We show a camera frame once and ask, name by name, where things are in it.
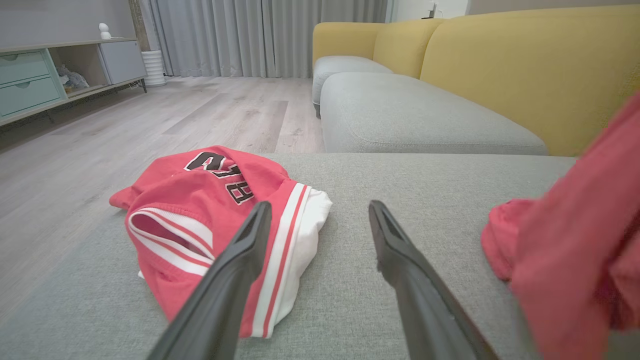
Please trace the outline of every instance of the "red stripe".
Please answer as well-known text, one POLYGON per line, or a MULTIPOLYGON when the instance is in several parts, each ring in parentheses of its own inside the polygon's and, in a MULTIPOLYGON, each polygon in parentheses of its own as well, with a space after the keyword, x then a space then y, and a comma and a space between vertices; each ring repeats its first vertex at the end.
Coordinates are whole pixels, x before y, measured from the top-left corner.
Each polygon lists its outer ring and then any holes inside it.
POLYGON ((271 302, 269 303, 267 316, 264 319, 264 330, 262 333, 263 338, 266 338, 267 335, 269 334, 269 322, 271 321, 271 316, 273 315, 272 314, 273 306, 275 306, 276 297, 278 296, 278 289, 280 288, 282 273, 284 273, 284 266, 287 262, 287 255, 289 253, 289 246, 291 245, 291 238, 293 237, 293 230, 296 227, 296 220, 298 219, 298 213, 300 210, 300 206, 302 205, 302 199, 304 199, 305 197, 306 190, 307 190, 307 186, 305 185, 302 188, 302 192, 300 193, 300 198, 298 199, 298 204, 296 205, 296 211, 293 213, 291 224, 289 224, 289 234, 287 234, 287 242, 285 242, 284 251, 282 252, 282 259, 280 260, 280 268, 278 269, 278 277, 276 278, 276 284, 273 287, 273 293, 271 294, 271 302))
POLYGON ((166 217, 160 215, 159 213, 156 213, 152 208, 144 208, 144 209, 140 209, 138 211, 148 211, 150 213, 153 213, 155 216, 161 218, 162 220, 166 221, 169 223, 169 225, 176 227, 178 230, 184 231, 187 235, 189 235, 190 237, 194 238, 196 241, 200 242, 202 244, 202 246, 204 246, 206 249, 209 249, 209 251, 211 252, 211 254, 213 254, 213 248, 211 246, 209 246, 209 244, 207 244, 206 241, 204 241, 203 238, 199 237, 198 235, 196 235, 194 232, 192 232, 191 230, 187 229, 186 227, 177 224, 175 222, 172 222, 171 220, 167 219, 166 217))
MULTIPOLYGON (((139 231, 136 231, 135 229, 131 229, 131 231, 136 233, 136 234, 138 234, 138 235, 140 235, 140 236, 142 236, 143 238, 145 238, 147 240, 153 241, 154 243, 164 247, 165 249, 169 250, 170 252, 174 253, 175 255, 179 256, 180 258, 185 259, 186 261, 189 261, 190 263, 194 263, 196 265, 204 266, 206 268, 211 267, 211 264, 205 263, 205 262, 200 261, 198 259, 194 259, 191 256, 188 256, 187 254, 185 254, 185 253, 183 253, 183 252, 181 252, 181 251, 179 251, 179 250, 177 250, 177 249, 175 249, 175 248, 173 248, 173 247, 171 247, 171 246, 169 246, 169 245, 167 245, 167 244, 165 244, 165 243, 163 243, 161 241, 157 241, 156 239, 153 239, 153 238, 150 238, 149 236, 141 234, 139 231)), ((165 260, 165 261, 167 261, 167 262, 169 262, 169 263, 171 263, 170 261, 166 260, 165 258, 162 258, 162 256, 160 256, 160 258, 165 260)))

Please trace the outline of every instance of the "crumpled red clothing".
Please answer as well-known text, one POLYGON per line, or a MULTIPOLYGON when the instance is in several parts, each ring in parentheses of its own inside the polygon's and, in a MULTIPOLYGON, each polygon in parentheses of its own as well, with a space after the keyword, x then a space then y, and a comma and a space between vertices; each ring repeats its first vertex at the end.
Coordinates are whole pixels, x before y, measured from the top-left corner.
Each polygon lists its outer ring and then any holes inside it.
POLYGON ((640 93, 539 200, 492 209, 482 233, 545 359, 601 359, 640 325, 640 93))

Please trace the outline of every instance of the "yellow cushion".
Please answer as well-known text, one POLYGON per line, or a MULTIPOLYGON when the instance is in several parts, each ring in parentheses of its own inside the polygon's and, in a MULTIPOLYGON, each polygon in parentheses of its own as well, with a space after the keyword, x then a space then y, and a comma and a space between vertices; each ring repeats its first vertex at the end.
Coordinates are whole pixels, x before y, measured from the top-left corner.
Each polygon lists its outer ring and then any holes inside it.
POLYGON ((578 155, 640 88, 640 5, 447 20, 420 79, 526 127, 551 155, 578 155))
POLYGON ((314 65, 316 60, 330 55, 373 59, 376 36, 384 26, 365 22, 321 22, 314 28, 314 65))
POLYGON ((420 77, 424 50, 443 19, 393 22, 381 28, 376 38, 373 61, 396 74, 420 77))

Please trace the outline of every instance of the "white figurine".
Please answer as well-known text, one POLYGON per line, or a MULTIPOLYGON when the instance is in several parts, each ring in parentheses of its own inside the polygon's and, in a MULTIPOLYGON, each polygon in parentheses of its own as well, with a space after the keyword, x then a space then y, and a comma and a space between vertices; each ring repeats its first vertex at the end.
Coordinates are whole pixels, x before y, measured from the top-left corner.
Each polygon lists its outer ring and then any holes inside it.
POLYGON ((109 33, 109 26, 107 26, 107 24, 101 22, 100 25, 98 25, 98 28, 100 29, 101 39, 106 40, 111 38, 111 34, 109 33))

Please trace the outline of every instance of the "drawer handle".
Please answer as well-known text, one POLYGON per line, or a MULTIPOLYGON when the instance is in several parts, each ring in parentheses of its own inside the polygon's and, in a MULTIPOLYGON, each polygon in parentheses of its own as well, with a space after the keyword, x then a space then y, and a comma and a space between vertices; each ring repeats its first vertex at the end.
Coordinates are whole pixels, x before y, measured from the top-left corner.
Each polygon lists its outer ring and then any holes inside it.
POLYGON ((7 55, 7 56, 3 56, 2 58, 5 59, 6 61, 14 61, 15 59, 18 58, 19 54, 13 54, 13 55, 7 55))

